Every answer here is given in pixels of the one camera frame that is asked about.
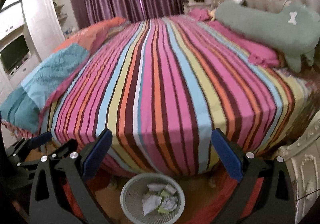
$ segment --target pink pillow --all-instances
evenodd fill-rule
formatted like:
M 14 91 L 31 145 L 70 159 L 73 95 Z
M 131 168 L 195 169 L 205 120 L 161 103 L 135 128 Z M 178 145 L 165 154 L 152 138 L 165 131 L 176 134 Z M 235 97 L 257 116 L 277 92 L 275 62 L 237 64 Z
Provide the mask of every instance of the pink pillow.
M 210 19 L 206 9 L 194 8 L 188 13 L 188 15 L 193 17 L 196 21 L 206 21 Z
M 241 35 L 231 32 L 218 21 L 210 21 L 208 24 L 216 31 L 221 33 L 230 41 L 236 43 L 241 48 L 250 53 L 248 61 L 255 65 L 260 65 L 264 68 L 279 67 L 279 56 L 273 49 L 262 44 L 247 40 Z

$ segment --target orange pillow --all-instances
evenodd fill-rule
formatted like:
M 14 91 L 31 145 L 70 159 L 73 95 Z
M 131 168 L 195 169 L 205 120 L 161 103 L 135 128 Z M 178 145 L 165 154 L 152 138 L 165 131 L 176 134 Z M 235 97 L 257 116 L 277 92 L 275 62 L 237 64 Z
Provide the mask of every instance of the orange pillow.
M 63 43 L 56 47 L 52 53 L 56 53 L 61 49 L 69 47 L 73 43 L 77 43 L 81 47 L 85 48 L 90 54 L 93 54 L 102 46 L 110 29 L 120 26 L 125 21 L 126 19 L 124 18 L 115 17 L 111 20 L 101 21 L 86 27 L 70 36 L 70 38 L 66 39 Z

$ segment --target television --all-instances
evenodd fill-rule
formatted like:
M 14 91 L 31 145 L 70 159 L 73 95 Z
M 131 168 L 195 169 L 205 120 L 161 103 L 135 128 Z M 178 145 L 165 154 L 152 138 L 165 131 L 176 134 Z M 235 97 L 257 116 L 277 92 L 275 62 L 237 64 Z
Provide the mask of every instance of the television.
M 29 52 L 26 40 L 21 35 L 0 51 L 0 58 L 5 72 L 10 71 Z

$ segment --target carved decoration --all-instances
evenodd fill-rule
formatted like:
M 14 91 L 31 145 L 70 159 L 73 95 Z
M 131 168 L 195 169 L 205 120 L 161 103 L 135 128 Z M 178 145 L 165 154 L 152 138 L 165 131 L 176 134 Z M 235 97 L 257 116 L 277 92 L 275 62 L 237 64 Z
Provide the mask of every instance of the carved decoration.
M 316 184 L 314 184 L 312 180 L 309 180 L 307 185 L 305 184 L 305 176 L 304 176 L 304 172 L 303 172 L 303 166 L 305 165 L 306 162 L 313 162 L 313 167 L 314 167 L 314 171 L 315 171 L 314 176 L 316 177 Z M 318 168 L 317 168 L 316 157 L 313 155 L 305 154 L 299 168 L 300 168 L 300 172 L 301 172 L 302 185 L 303 185 L 303 189 L 305 191 L 305 195 L 317 190 L 319 188 L 319 181 L 318 181 Z M 312 198 L 312 194 L 308 195 L 303 200 L 302 216 L 304 216 L 306 213 L 306 200 L 311 200 L 311 198 Z
M 307 187 L 306 187 L 306 193 L 305 195 L 307 195 L 306 200 L 310 200 L 312 197 L 312 194 L 310 194 L 311 192 L 314 192 L 316 190 L 315 184 L 312 180 L 309 180 L 307 183 Z
M 300 169 L 302 168 L 302 166 L 304 166 L 304 164 L 305 164 L 307 161 L 314 161 L 315 167 L 316 167 L 316 158 L 315 158 L 313 155 L 304 155 L 304 159 L 303 159 L 303 161 L 301 162 Z
M 320 113 L 317 113 L 315 117 L 317 117 L 317 119 L 308 126 L 304 134 L 290 146 L 280 147 L 277 155 L 282 156 L 287 161 L 314 142 L 320 136 Z

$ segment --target blue stripe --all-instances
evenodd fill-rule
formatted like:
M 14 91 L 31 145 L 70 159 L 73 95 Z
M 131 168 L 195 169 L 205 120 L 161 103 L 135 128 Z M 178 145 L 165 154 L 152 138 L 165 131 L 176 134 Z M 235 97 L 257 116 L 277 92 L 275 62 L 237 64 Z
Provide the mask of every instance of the blue stripe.
M 121 69 L 122 66 L 124 64 L 125 61 L 125 57 L 128 53 L 128 50 L 130 48 L 130 46 L 132 45 L 132 43 L 135 41 L 135 39 L 138 37 L 139 33 L 142 31 L 142 27 L 143 27 L 143 22 L 140 24 L 138 30 L 136 31 L 136 33 L 131 37 L 131 40 L 128 42 L 128 44 L 124 47 L 119 61 L 116 65 L 116 68 L 111 76 L 110 82 L 107 86 L 106 89 L 106 93 L 103 97 L 101 106 L 99 108 L 99 115 L 98 115 L 98 124 L 97 124 L 97 130 L 96 130 L 96 136 L 99 136 L 99 134 L 101 134 L 101 132 L 105 129 L 106 127 L 106 119 L 107 119 L 107 108 L 109 106 L 109 103 L 111 101 L 111 97 L 112 97 L 112 93 L 114 88 L 116 87 L 116 83 L 117 80 L 119 78 L 119 75 L 121 73 Z
M 51 134 L 52 134 L 52 137 L 55 139 L 55 140 L 58 140 L 55 132 L 54 132 L 54 128 L 57 124 L 57 120 L 58 120 L 58 116 L 59 116 L 59 113 L 60 113 L 60 110 L 61 110 L 61 107 L 63 106 L 63 103 L 64 101 L 66 100 L 67 96 L 70 94 L 71 90 L 73 89 L 73 87 L 75 86 L 75 84 L 77 83 L 77 81 L 79 80 L 79 78 L 81 77 L 81 75 L 83 74 L 84 70 L 87 68 L 87 66 L 90 64 L 90 62 L 92 61 L 92 59 L 100 52 L 100 50 L 102 49 L 102 47 L 96 52 L 94 53 L 90 59 L 88 60 L 88 62 L 86 63 L 86 65 L 79 71 L 78 75 L 74 78 L 73 82 L 70 84 L 69 88 L 67 89 L 67 91 L 64 93 L 62 99 L 60 100 L 60 103 L 54 113 L 54 116 L 52 118 L 52 126 L 51 126 Z
M 267 86 L 269 91 L 271 92 L 271 95 L 273 97 L 273 100 L 276 104 L 277 110 L 275 119 L 272 122 L 272 125 L 269 127 L 268 132 L 266 133 L 264 139 L 262 140 L 259 147 L 256 149 L 258 151 L 271 137 L 273 131 L 275 130 L 278 121 L 281 117 L 282 110 L 283 110 L 283 102 L 281 99 L 281 96 L 277 90 L 277 88 L 273 85 L 273 83 L 262 73 L 262 71 L 259 69 L 258 66 L 253 65 L 248 62 L 248 57 L 246 57 L 241 50 L 239 50 L 235 45 L 230 43 L 228 40 L 225 40 L 220 33 L 218 33 L 215 29 L 211 28 L 209 25 L 206 25 L 205 23 L 198 23 L 200 27 L 205 29 L 208 33 L 210 33 L 218 42 L 223 44 L 224 46 L 228 47 L 228 49 L 232 50 L 259 78 L 260 80 Z
M 108 151 L 108 155 L 110 155 L 120 166 L 122 169 L 128 171 L 128 172 L 133 172 L 135 174 L 139 174 L 140 172 L 134 171 L 131 169 L 126 163 L 122 161 L 122 159 L 119 157 L 119 155 L 113 150 L 112 147 L 110 147 Z
M 179 61 L 181 71 L 187 83 L 187 87 L 193 103 L 193 108 L 196 114 L 196 120 L 199 131 L 199 147 L 198 147 L 198 160 L 199 160 L 199 173 L 203 173 L 207 169 L 209 161 L 209 148 L 212 132 L 211 117 L 208 111 L 208 106 L 198 80 L 185 57 L 182 48 L 179 46 L 175 33 L 171 28 L 170 20 L 163 18 L 166 23 L 167 30 L 169 33 L 169 39 L 173 52 Z
M 141 98 L 142 98 L 142 87 L 143 87 L 143 75 L 144 75 L 144 63 L 145 63 L 145 49 L 146 49 L 146 44 L 147 44 L 147 41 L 148 41 L 148 38 L 150 36 L 150 32 L 151 32 L 151 27 L 152 27 L 152 21 L 150 20 L 149 22 L 150 24 L 150 28 L 149 28 L 149 31 L 147 33 L 147 36 L 142 44 L 142 49 L 141 49 L 141 54 L 143 55 L 141 58 L 143 59 L 143 62 L 142 62 L 142 69 L 141 69 L 141 81 L 140 81 L 140 90 L 139 90 L 139 98 L 138 98 L 138 105 L 137 105 L 137 110 L 138 110 L 138 125 L 137 125 L 137 132 L 138 132 L 138 136 L 139 136 L 139 140 L 140 140 L 140 143 L 142 145 L 142 149 L 144 150 L 145 154 L 148 155 L 149 158 L 147 158 L 148 162 L 150 163 L 150 165 L 157 171 L 157 172 L 160 172 L 159 169 L 154 165 L 154 163 L 152 162 L 151 158 L 150 158 L 150 155 L 145 147 L 145 143 L 143 141 L 143 138 L 142 138 L 142 134 L 141 134 Z

